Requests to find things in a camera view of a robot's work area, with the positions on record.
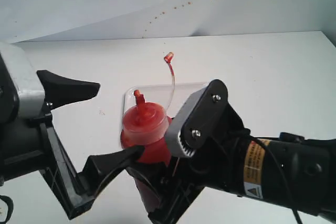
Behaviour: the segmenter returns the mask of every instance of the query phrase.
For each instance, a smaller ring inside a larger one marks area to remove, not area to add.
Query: black wire
[[[279,170],[279,173],[280,173],[280,176],[283,180],[283,183],[285,185],[285,189],[286,189],[286,193],[287,193],[287,197],[289,199],[289,203],[291,205],[291,209],[292,209],[292,212],[294,214],[294,217],[296,219],[296,222],[298,224],[303,224],[302,223],[302,220],[299,216],[299,213],[298,213],[298,209],[296,207],[296,204],[293,200],[293,196],[292,196],[292,193],[290,191],[290,188],[289,188],[289,185],[288,185],[288,181],[287,181],[287,178],[285,177],[285,174],[283,172],[283,170],[281,169],[281,166],[279,165],[278,161],[277,161],[277,158],[274,156],[273,152],[267,147],[266,144],[264,144],[260,139],[258,138],[255,138],[253,136],[243,136],[243,137],[247,137],[249,139],[251,139],[253,142],[255,142],[256,144],[258,144],[261,148],[263,148],[265,150],[265,152],[267,152],[273,159],[275,165],[277,166],[277,169]]]

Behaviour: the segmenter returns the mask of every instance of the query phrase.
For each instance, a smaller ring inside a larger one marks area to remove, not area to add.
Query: red squeeze bottle
[[[168,166],[171,153],[163,138],[172,119],[166,116],[165,109],[152,102],[145,102],[139,90],[134,92],[136,106],[126,111],[121,132],[121,146],[128,148],[143,145],[145,150],[138,162],[154,164],[164,162]],[[159,199],[144,183],[135,180],[142,202],[147,212],[153,211],[160,203]]]

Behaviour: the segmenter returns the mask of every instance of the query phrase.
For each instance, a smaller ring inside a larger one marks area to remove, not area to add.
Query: yellow warning sticker
[[[268,145],[270,140],[261,139]],[[244,163],[244,189],[247,196],[263,199],[261,191],[261,172],[263,169],[263,161],[265,150],[257,143],[251,141],[245,156]]]

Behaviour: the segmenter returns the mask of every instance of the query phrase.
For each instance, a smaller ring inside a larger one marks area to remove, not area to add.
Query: white table
[[[101,83],[99,95],[54,112],[55,128],[77,170],[90,154],[120,150],[121,105],[132,86],[169,83],[162,57],[175,53],[178,83],[222,79],[229,102],[253,135],[281,131],[336,137],[336,48],[321,32],[190,38],[20,43],[33,66]],[[6,182],[10,223],[68,223],[39,173]],[[328,223],[301,214],[304,223]],[[72,223],[150,223],[133,179],[118,176],[93,208]],[[295,223],[290,210],[204,190],[183,223]]]

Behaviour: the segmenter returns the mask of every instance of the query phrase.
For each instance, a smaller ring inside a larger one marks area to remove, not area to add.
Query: white wall
[[[336,0],[168,0],[136,13],[34,41],[311,30],[325,31],[336,41]]]

